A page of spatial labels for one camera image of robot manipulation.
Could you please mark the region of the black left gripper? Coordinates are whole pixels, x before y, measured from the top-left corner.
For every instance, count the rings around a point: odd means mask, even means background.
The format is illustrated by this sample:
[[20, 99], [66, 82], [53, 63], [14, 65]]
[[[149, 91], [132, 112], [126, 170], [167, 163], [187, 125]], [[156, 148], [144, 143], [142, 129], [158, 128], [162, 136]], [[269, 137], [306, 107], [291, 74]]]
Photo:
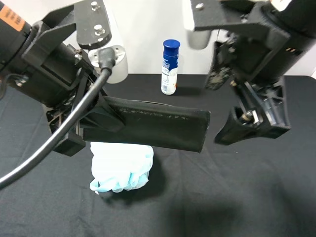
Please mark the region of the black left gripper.
[[[36, 22], [12, 61], [9, 63], [9, 85], [50, 109], [73, 105], [82, 80], [90, 86], [96, 72], [87, 53], [65, 45], [44, 22]], [[121, 117], [102, 95], [98, 95], [79, 120], [80, 128], [98, 128], [117, 132], [124, 128]], [[53, 151], [73, 156], [85, 148], [75, 132], [68, 132]]]

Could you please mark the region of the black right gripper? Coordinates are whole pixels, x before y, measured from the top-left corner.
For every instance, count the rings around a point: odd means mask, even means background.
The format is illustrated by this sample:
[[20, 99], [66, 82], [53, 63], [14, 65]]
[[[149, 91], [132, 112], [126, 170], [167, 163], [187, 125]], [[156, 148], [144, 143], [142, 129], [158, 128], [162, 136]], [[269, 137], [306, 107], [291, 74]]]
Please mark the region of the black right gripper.
[[231, 82], [239, 106], [231, 109], [214, 142], [231, 145], [252, 138], [276, 139], [289, 131], [282, 75], [301, 58], [302, 28], [284, 22], [210, 23], [206, 28], [229, 34], [228, 40], [214, 44], [206, 88], [217, 90], [229, 79], [246, 81]]

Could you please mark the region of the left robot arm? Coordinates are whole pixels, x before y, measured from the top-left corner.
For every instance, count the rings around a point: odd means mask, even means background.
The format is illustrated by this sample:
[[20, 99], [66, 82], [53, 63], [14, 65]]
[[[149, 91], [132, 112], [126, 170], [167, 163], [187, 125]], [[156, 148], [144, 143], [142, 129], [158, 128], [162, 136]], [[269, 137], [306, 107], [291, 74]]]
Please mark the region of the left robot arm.
[[48, 13], [33, 25], [0, 5], [0, 92], [11, 86], [41, 102], [51, 132], [69, 116], [96, 81], [102, 50], [115, 66], [108, 83], [128, 76], [116, 20], [101, 0], [82, 0]]

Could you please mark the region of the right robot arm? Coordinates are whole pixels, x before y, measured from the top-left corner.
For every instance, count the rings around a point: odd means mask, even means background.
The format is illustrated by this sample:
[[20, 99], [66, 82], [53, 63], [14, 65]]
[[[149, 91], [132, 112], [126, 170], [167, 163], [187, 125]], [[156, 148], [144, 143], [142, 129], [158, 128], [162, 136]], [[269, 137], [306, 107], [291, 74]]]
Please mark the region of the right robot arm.
[[214, 141], [230, 145], [251, 138], [276, 139], [290, 130], [284, 74], [316, 43], [313, 0], [244, 1], [223, 6], [240, 22], [224, 24], [228, 38], [214, 44], [205, 88], [229, 81], [239, 106], [234, 107]]

